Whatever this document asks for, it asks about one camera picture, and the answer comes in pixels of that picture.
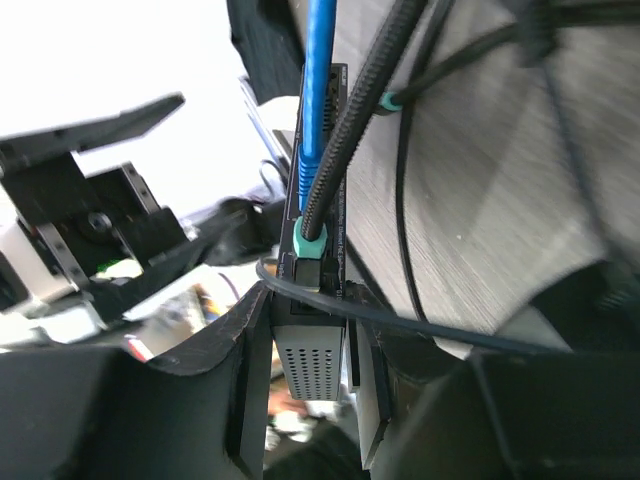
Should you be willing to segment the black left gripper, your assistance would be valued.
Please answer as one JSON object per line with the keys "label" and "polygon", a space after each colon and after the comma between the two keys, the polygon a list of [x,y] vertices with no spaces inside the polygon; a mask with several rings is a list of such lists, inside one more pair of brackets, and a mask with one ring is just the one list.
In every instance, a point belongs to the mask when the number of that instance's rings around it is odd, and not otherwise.
{"label": "black left gripper", "polygon": [[141,137],[184,103],[175,93],[115,116],[1,140],[2,160],[49,160],[1,180],[17,213],[1,235],[2,299],[53,300],[131,258],[146,268],[140,276],[89,288],[99,317],[118,320],[201,264],[242,265],[272,250],[271,203],[226,200],[186,241],[132,164],[85,176],[69,154]]}

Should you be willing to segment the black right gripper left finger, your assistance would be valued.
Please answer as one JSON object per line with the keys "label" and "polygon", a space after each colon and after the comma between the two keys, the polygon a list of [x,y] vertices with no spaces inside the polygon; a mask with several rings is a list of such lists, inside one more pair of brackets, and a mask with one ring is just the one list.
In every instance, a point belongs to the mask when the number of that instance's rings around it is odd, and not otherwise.
{"label": "black right gripper left finger", "polygon": [[142,362],[75,345],[1,357],[5,479],[258,479],[271,367],[262,284]]}

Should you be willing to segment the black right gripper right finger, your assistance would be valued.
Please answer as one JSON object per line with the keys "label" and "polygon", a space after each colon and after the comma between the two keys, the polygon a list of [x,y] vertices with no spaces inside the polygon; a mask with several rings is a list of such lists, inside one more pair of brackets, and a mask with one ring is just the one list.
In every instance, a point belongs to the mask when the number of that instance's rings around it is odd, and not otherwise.
{"label": "black right gripper right finger", "polygon": [[639,340],[601,279],[564,279],[498,331],[544,355],[474,352],[351,323],[362,464],[375,479],[635,479]]}

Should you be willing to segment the black network switch box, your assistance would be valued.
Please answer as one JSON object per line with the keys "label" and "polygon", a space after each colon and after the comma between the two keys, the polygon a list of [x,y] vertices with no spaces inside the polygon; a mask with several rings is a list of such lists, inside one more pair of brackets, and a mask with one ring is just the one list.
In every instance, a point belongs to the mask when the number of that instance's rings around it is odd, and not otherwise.
{"label": "black network switch box", "polygon": [[[277,277],[310,293],[341,299],[345,287],[346,186],[341,185],[325,220],[328,238],[318,259],[294,250],[298,204],[298,158],[292,159],[281,228]],[[271,303],[275,345],[291,395],[305,401],[334,401],[340,391],[345,320],[275,293]]]}

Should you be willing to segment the black braided cable teal boot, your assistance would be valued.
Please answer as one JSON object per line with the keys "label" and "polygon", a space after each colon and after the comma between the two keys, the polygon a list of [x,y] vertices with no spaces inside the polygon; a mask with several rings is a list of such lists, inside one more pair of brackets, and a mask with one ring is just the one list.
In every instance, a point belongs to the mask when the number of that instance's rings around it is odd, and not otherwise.
{"label": "black braided cable teal boot", "polygon": [[307,63],[301,107],[298,154],[300,218],[294,247],[300,259],[318,259],[326,239],[330,204],[345,179],[348,166],[375,115],[400,112],[395,173],[395,215],[404,280],[411,298],[418,297],[410,258],[404,210],[404,183],[409,136],[416,100],[440,80],[510,42],[520,43],[527,66],[543,73],[546,91],[558,120],[567,152],[568,169],[588,214],[596,239],[609,264],[603,272],[610,287],[636,291],[637,264],[613,237],[604,221],[587,173],[586,161],[572,137],[571,123],[550,70],[549,58],[558,49],[557,33],[580,26],[635,25],[636,1],[507,1],[513,22],[477,37],[437,64],[431,62],[454,4],[451,1],[397,1],[382,24],[358,74],[347,102],[328,135],[321,131],[325,106],[325,76],[333,52],[336,4],[309,4]]}

